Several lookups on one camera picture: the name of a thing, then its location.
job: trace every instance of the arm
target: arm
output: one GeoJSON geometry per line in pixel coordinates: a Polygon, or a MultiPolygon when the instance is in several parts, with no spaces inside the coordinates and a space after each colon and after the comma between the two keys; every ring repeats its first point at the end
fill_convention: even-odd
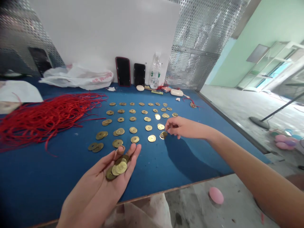
{"type": "Polygon", "coordinates": [[[231,139],[182,117],[169,119],[166,130],[178,138],[207,140],[281,227],[304,227],[304,193],[231,139]]]}

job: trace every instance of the gold coin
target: gold coin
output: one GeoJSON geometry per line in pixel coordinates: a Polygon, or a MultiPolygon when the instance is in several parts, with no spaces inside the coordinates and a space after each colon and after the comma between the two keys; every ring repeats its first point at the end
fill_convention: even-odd
{"type": "Polygon", "coordinates": [[[111,167],[107,170],[107,173],[106,173],[106,175],[105,175],[109,181],[114,180],[114,179],[116,178],[116,176],[114,176],[114,175],[112,174],[112,168],[113,168],[113,166],[111,166],[111,167]]]}
{"type": "Polygon", "coordinates": [[[139,137],[138,137],[138,136],[133,136],[133,137],[131,138],[131,142],[132,142],[132,143],[138,143],[138,141],[139,141],[139,137]]]}
{"type": "Polygon", "coordinates": [[[148,137],[148,140],[149,140],[149,142],[155,142],[155,140],[156,140],[155,135],[150,135],[150,136],[148,137]]]}
{"type": "Polygon", "coordinates": [[[92,143],[89,147],[88,150],[94,150],[97,147],[97,143],[92,143]]]}
{"type": "Polygon", "coordinates": [[[130,132],[132,134],[135,134],[137,132],[137,129],[135,127],[130,127],[130,132]]]}
{"type": "Polygon", "coordinates": [[[110,115],[113,115],[114,112],[113,111],[107,111],[107,114],[110,116],[110,115]]]}
{"type": "Polygon", "coordinates": [[[123,128],[118,128],[118,129],[116,130],[116,134],[118,134],[118,135],[123,135],[123,134],[124,134],[124,129],[123,129],[123,128]]]}
{"type": "Polygon", "coordinates": [[[157,128],[158,128],[159,130],[164,130],[164,129],[165,129],[165,126],[162,125],[162,124],[160,124],[160,125],[157,125],[157,128]]]}
{"type": "Polygon", "coordinates": [[[145,129],[146,129],[147,131],[151,131],[151,130],[152,130],[152,126],[151,126],[151,125],[147,125],[147,126],[145,127],[145,129]]]}
{"type": "Polygon", "coordinates": [[[161,116],[159,114],[155,114],[155,119],[160,120],[161,116]]]}
{"type": "Polygon", "coordinates": [[[151,121],[151,118],[145,117],[144,120],[147,121],[147,122],[150,122],[150,121],[151,121]]]}
{"type": "Polygon", "coordinates": [[[119,146],[122,146],[124,142],[121,140],[121,139],[116,139],[113,141],[112,145],[115,147],[115,148],[118,148],[119,146]]]}

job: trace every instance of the red string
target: red string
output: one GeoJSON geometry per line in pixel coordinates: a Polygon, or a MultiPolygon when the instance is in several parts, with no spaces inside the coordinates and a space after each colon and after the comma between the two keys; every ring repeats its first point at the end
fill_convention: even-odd
{"type": "Polygon", "coordinates": [[[71,127],[83,127],[79,124],[95,120],[82,119],[95,115],[88,112],[101,107],[101,102],[106,99],[108,96],[103,93],[89,92],[65,94],[42,103],[20,106],[0,122],[0,153],[42,142],[45,142],[45,150],[48,151],[47,145],[57,133],[71,127]]]}

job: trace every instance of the perforated metal sheet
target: perforated metal sheet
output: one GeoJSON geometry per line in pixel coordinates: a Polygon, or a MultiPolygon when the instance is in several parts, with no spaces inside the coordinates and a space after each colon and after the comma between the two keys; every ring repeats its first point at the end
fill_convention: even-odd
{"type": "Polygon", "coordinates": [[[181,10],[165,83],[200,90],[249,1],[172,1],[181,10]]]}

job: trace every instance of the blue tabletop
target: blue tabletop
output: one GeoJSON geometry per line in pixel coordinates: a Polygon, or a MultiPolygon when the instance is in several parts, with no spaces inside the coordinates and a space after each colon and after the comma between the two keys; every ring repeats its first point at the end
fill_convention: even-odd
{"type": "MultiPolygon", "coordinates": [[[[65,93],[87,92],[80,88],[58,88],[41,84],[34,79],[30,82],[39,89],[44,99],[65,93]]],[[[169,93],[158,95],[148,90],[138,92],[134,86],[112,86],[115,86],[117,91],[94,91],[105,93],[109,99],[92,113],[112,119],[113,122],[108,126],[102,126],[103,120],[87,121],[82,123],[83,128],[71,128],[59,133],[50,140],[48,146],[49,152],[58,157],[48,154],[43,143],[0,154],[2,224],[7,227],[27,227],[59,218],[67,195],[90,167],[114,149],[112,142],[115,139],[122,139],[124,146],[128,148],[131,145],[131,137],[139,136],[139,143],[142,144],[136,168],[120,201],[233,173],[224,160],[203,140],[177,140],[170,135],[165,140],[160,139],[159,134],[162,131],[158,130],[157,124],[164,125],[167,119],[162,117],[156,120],[152,110],[156,108],[162,115],[160,109],[163,103],[172,108],[172,111],[166,111],[170,116],[176,112],[179,116],[207,124],[231,138],[261,161],[269,162],[195,91],[184,90],[184,93],[190,96],[196,105],[201,106],[200,109],[191,108],[190,100],[176,101],[176,97],[169,93]],[[115,102],[116,106],[109,106],[111,102],[115,102]],[[120,102],[126,102],[127,105],[120,106],[120,102]],[[135,106],[130,106],[130,102],[134,102],[135,106]],[[145,103],[145,106],[140,106],[139,102],[145,103]],[[148,106],[148,103],[156,102],[161,106],[148,106]],[[119,109],[124,109],[125,113],[119,114],[119,109]],[[136,113],[129,113],[130,109],[135,109],[136,113]],[[114,111],[114,115],[108,116],[108,110],[114,111]],[[148,114],[142,114],[142,110],[148,111],[148,114]],[[137,120],[129,121],[132,116],[137,120]],[[124,117],[125,121],[118,122],[119,117],[124,117]],[[144,121],[144,117],[150,117],[151,122],[144,121]],[[146,131],[146,125],[151,125],[153,129],[146,131]],[[113,136],[113,132],[120,127],[125,129],[125,133],[113,136]],[[130,127],[136,127],[138,132],[131,134],[130,127]],[[99,141],[104,143],[104,148],[98,153],[88,151],[88,146],[96,142],[95,136],[99,131],[109,133],[106,138],[99,141]],[[149,135],[155,135],[156,141],[149,142],[149,135]]]]}

